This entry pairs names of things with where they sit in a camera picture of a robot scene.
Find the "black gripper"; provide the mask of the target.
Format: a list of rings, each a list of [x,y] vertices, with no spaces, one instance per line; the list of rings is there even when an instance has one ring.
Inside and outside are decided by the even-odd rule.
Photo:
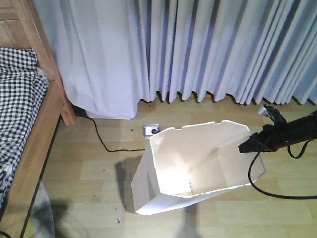
[[[286,122],[265,124],[261,132],[254,133],[238,146],[239,152],[276,152],[280,148],[289,146],[289,139],[286,138],[286,125]]]

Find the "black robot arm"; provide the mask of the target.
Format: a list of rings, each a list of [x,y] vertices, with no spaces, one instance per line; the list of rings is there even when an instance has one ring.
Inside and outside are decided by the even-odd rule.
[[[270,118],[273,124],[264,125],[261,132],[252,134],[247,141],[240,144],[240,153],[275,152],[280,148],[317,138],[316,111],[290,122],[269,105],[260,106],[258,113]]]

